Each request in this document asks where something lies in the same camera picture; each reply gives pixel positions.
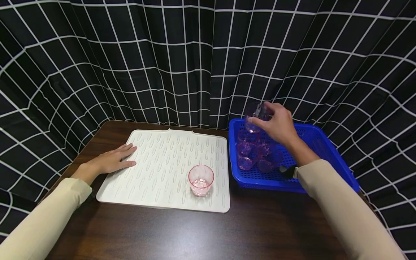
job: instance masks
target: beige sleeve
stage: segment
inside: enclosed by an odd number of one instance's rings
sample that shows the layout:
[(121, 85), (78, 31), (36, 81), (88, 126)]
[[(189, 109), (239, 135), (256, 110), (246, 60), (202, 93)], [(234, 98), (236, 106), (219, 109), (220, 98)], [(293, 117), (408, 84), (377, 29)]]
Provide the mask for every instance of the beige sleeve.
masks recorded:
[(0, 244), (0, 258), (45, 259), (72, 213), (91, 194), (79, 179), (66, 178)]
[(318, 202), (349, 258), (405, 259), (376, 215), (327, 161), (296, 168), (295, 178)]

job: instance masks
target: plastic cup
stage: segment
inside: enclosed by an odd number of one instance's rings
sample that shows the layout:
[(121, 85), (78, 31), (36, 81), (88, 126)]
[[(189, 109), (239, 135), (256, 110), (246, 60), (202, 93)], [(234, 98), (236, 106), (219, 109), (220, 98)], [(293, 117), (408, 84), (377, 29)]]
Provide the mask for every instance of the plastic cup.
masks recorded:
[(265, 106), (264, 103), (249, 103), (245, 106), (244, 117), (245, 117), (245, 128), (250, 133), (258, 133), (261, 128), (255, 126), (253, 123), (250, 123), (248, 119), (250, 117), (257, 117), (263, 121), (269, 120), (269, 109)]
[(243, 155), (248, 155), (256, 146), (258, 134), (253, 134), (245, 129), (238, 132), (237, 151)]
[(214, 182), (214, 172), (206, 165), (196, 165), (189, 171), (188, 179), (192, 193), (203, 197), (208, 194)]
[(271, 154), (275, 147), (274, 143), (264, 139), (258, 139), (255, 144), (258, 147), (259, 152), (262, 154), (262, 156), (268, 156), (269, 154)]
[(257, 161), (257, 168), (262, 173), (269, 173), (283, 161), (283, 154), (280, 151), (261, 157)]
[(237, 153), (238, 167), (244, 171), (248, 171), (257, 162), (259, 157), (260, 157), (260, 153), (256, 147), (254, 147), (254, 149), (247, 155)]

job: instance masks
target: black curtain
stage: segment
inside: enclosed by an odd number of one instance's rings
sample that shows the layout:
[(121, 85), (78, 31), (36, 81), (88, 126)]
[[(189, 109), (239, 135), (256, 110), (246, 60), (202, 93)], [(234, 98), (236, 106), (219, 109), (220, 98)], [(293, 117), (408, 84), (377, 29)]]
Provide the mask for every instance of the black curtain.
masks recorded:
[(0, 5), (1, 239), (106, 121), (227, 129), (262, 100), (325, 131), (416, 258), (416, 1)]

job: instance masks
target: brown tabletop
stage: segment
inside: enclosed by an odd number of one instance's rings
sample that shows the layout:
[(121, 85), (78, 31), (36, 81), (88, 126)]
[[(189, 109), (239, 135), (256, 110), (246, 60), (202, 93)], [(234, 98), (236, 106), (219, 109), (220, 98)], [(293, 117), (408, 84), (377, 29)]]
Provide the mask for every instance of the brown tabletop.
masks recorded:
[[(81, 163), (125, 143), (135, 129), (168, 128), (109, 121), (60, 180), (71, 176)], [(192, 130), (228, 138), (227, 131)], [(48, 259), (347, 258), (307, 194), (239, 188), (231, 168), (228, 172), (231, 207), (226, 214), (115, 205), (94, 199), (75, 211)], [(104, 179), (102, 175), (95, 180), (94, 191)]]

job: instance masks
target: hand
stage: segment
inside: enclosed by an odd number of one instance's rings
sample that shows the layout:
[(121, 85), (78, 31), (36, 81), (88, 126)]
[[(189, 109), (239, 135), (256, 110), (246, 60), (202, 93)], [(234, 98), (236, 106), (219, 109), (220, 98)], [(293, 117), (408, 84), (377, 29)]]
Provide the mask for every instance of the hand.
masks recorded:
[(292, 113), (279, 103), (265, 102), (265, 105), (274, 114), (270, 121), (263, 121), (255, 117), (250, 117), (248, 120), (285, 147), (291, 142), (297, 141), (299, 137), (293, 125)]
[(135, 161), (121, 161), (123, 158), (131, 155), (137, 147), (133, 144), (123, 144), (119, 148), (105, 152), (94, 159), (83, 163), (71, 178), (78, 178), (90, 185), (94, 179), (102, 173), (112, 173), (123, 168), (136, 165)]

